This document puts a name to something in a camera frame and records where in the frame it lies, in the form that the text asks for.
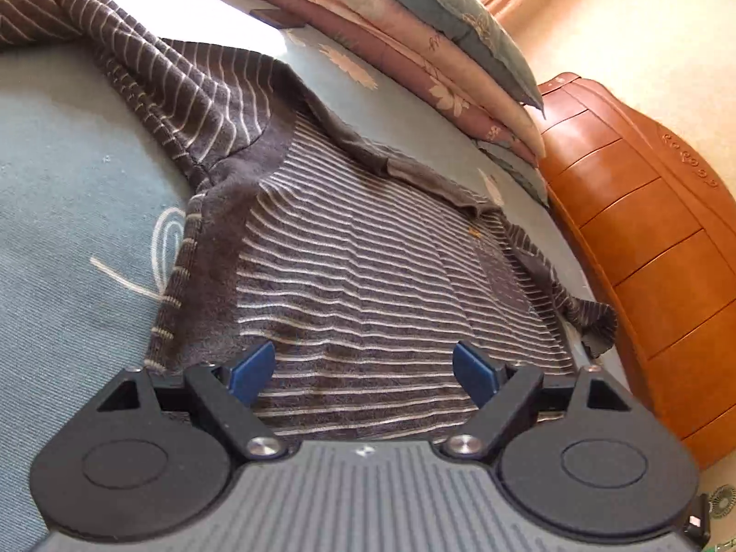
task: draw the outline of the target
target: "striped sweater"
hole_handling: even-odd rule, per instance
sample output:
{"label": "striped sweater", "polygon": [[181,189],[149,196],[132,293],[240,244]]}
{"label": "striped sweater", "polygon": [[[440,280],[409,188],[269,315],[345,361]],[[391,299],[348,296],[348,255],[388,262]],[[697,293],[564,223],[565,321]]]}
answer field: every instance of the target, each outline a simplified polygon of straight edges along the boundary
{"label": "striped sweater", "polygon": [[460,339],[557,374],[558,317],[611,346],[612,310],[569,295],[500,208],[356,134],[287,65],[158,39],[111,0],[0,0],[1,48],[75,39],[194,193],[149,367],[271,339],[255,410],[282,436],[439,439],[476,410]]}

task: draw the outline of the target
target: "embossed headboard decoration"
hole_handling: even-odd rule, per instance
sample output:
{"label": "embossed headboard decoration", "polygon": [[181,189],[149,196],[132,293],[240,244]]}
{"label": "embossed headboard decoration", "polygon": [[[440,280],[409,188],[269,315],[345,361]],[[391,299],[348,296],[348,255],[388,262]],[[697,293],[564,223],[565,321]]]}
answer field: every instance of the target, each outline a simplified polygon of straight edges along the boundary
{"label": "embossed headboard decoration", "polygon": [[553,215],[620,315],[634,394],[709,466],[736,448],[736,201],[601,84],[563,73],[541,90]]}

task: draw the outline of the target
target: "mattress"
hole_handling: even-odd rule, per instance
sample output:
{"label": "mattress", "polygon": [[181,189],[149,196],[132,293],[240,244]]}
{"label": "mattress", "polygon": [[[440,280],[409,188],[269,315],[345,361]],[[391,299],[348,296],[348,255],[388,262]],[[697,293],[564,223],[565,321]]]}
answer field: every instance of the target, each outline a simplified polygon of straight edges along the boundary
{"label": "mattress", "polygon": [[[427,104],[319,31],[260,23],[246,14],[271,8],[258,0],[116,1],[157,35],[282,59],[357,132],[475,192],[489,176],[509,220],[572,294],[592,298],[543,207]],[[220,23],[201,21],[213,14]],[[121,366],[141,362],[190,193],[79,45],[0,55],[0,125],[0,230],[9,236],[0,350],[12,367],[0,375],[0,549],[15,550],[43,534],[26,486],[33,455]],[[584,359],[574,341],[573,355]]]}

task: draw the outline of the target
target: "bed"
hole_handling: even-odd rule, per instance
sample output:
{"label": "bed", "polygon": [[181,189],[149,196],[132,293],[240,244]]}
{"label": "bed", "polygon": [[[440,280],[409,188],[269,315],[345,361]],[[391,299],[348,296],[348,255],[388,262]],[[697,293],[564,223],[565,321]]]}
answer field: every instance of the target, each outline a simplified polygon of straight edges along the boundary
{"label": "bed", "polygon": [[[288,63],[363,138],[469,192],[486,193],[524,228],[572,296],[594,298],[562,232],[511,173],[334,40],[310,26],[279,31],[261,23],[247,12],[273,6],[259,0],[115,1],[171,43],[222,44]],[[208,21],[213,17],[217,23]],[[8,236],[0,253],[0,347],[8,368],[0,378],[0,547],[10,550],[29,547],[43,534],[26,485],[33,455],[120,367],[143,362],[193,212],[190,184],[82,44],[6,51],[0,84],[0,221]],[[489,149],[506,159],[497,145]],[[562,329],[566,350],[550,369],[568,373],[589,359],[575,330]],[[602,362],[626,382],[615,350]],[[286,423],[276,426],[288,430]],[[424,427],[414,435],[431,431]],[[312,433],[329,437],[330,429]]]}

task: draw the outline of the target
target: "blue pillow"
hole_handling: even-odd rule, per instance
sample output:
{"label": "blue pillow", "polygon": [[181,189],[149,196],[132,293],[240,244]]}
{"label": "blue pillow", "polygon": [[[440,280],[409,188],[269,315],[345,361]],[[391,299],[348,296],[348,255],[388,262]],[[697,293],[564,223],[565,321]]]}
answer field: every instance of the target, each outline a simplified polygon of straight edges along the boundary
{"label": "blue pillow", "polygon": [[474,59],[514,100],[542,109],[542,94],[519,48],[478,0],[398,0]]}

